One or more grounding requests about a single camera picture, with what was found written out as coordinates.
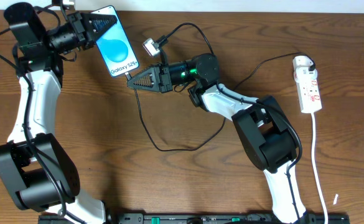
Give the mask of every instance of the wooden tabletop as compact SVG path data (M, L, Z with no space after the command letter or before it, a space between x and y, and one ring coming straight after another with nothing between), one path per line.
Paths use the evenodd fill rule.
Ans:
M182 22L194 22L208 37L233 87L262 60L306 52L316 62L323 109L317 117L317 165L327 208L364 223L364 14L119 12L126 33L146 68L141 43ZM54 19L42 15L49 28ZM0 31L7 23L0 11ZM12 34L0 37L0 53L11 58ZM171 62L208 52L200 34L182 28L165 47ZM304 147L297 165L306 209L322 213L310 161L310 115L299 109L292 59L263 65L238 92L273 95ZM232 122L195 152L159 152L139 120L134 92L124 77L111 78L97 48L64 63L55 135L78 168L82 188L113 210L147 213L239 213L271 210L263 172L247 158ZM159 147L195 147L214 133L222 117L195 108L182 93L139 92L143 117ZM20 87L14 70L0 60L0 145L16 121ZM0 223L36 223L38 214L20 211L0 180Z

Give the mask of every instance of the phone screen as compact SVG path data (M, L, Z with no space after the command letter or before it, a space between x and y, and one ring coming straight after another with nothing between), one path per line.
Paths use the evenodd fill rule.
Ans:
M119 17L113 6L98 9L94 14L114 15L117 23L113 25L100 39L96 41L101 56L112 77L117 77L125 72L138 68L139 62L133 52L128 37L121 25Z

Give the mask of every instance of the white wall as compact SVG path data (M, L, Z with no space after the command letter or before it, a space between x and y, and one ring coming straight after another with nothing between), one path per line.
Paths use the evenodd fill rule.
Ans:
M22 0L0 0L0 9ZM46 6L51 0L24 0ZM113 5L126 11L364 13L364 0L76 0L77 10Z

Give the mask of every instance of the power strip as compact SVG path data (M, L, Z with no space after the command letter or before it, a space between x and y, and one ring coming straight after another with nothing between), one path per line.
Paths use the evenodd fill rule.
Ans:
M309 67L313 64L312 60L306 56L296 56L292 63L301 112L314 113L320 110L322 105L317 83L317 70L309 71Z

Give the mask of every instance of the blue circle on screen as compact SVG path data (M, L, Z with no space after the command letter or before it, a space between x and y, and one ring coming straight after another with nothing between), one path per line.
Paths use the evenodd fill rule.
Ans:
M128 46L121 40L103 40L106 57L113 62L122 62L128 56Z

